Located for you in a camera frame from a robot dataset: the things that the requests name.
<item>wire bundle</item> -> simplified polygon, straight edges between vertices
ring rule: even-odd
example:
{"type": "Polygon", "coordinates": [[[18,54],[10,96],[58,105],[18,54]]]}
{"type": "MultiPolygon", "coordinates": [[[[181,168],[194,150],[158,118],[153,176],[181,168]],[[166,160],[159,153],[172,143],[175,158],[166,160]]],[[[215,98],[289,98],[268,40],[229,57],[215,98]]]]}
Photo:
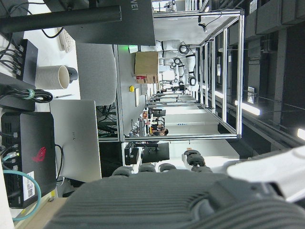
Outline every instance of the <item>wire bundle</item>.
{"type": "Polygon", "coordinates": [[[7,97],[13,96],[17,98],[32,100],[36,103],[49,103],[53,99],[53,95],[50,92],[46,92],[42,89],[17,89],[11,86],[7,86],[8,92],[0,96],[0,100],[7,97]]]}

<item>black box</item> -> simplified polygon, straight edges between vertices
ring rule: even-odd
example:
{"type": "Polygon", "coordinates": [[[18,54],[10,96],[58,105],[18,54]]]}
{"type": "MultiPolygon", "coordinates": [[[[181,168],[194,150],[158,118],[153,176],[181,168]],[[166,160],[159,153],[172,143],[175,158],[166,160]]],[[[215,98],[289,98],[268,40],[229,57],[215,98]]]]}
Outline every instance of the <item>black box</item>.
{"type": "MultiPolygon", "coordinates": [[[[1,117],[2,132],[14,134],[3,137],[6,147],[18,144],[13,151],[19,156],[8,159],[4,165],[34,177],[42,196],[56,187],[54,120],[49,112],[5,113],[1,117]]],[[[37,189],[32,182],[18,175],[4,174],[11,208],[26,208],[34,203],[37,189]]]]}
{"type": "Polygon", "coordinates": [[[22,70],[20,75],[16,75],[18,80],[35,85],[38,49],[29,40],[21,41],[22,70]]]}

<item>silver laptop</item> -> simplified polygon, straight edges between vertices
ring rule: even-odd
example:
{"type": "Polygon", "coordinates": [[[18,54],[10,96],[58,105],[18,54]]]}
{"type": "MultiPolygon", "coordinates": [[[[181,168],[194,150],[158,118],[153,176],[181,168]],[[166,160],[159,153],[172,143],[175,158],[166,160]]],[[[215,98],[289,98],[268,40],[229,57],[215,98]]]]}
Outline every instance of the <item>silver laptop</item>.
{"type": "MultiPolygon", "coordinates": [[[[99,141],[93,100],[53,100],[55,144],[62,146],[61,176],[91,182],[102,178],[99,141]]],[[[56,149],[57,165],[61,153],[56,149]]]]}

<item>monitor stand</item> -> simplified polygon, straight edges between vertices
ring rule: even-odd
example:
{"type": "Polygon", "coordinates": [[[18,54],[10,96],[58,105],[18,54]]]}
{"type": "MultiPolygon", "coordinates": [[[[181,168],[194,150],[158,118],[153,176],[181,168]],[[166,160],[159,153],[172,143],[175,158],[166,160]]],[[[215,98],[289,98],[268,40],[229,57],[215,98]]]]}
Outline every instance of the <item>monitor stand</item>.
{"type": "Polygon", "coordinates": [[[70,25],[121,21],[121,7],[92,7],[82,10],[59,11],[0,19],[0,32],[12,33],[70,25]]]}

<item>monitor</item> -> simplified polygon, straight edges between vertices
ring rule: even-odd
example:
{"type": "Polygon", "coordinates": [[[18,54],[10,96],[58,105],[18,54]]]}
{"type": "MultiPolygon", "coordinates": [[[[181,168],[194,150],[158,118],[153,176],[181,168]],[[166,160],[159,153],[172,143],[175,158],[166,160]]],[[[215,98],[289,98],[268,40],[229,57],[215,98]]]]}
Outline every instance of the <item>monitor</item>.
{"type": "Polygon", "coordinates": [[[168,143],[157,144],[156,147],[145,146],[142,153],[142,163],[159,162],[170,159],[170,150],[168,143]]]}
{"type": "MultiPolygon", "coordinates": [[[[92,0],[44,0],[52,12],[92,7],[92,0]]],[[[76,41],[96,44],[155,45],[151,0],[100,0],[97,7],[120,5],[122,21],[65,26],[76,41]]]]}

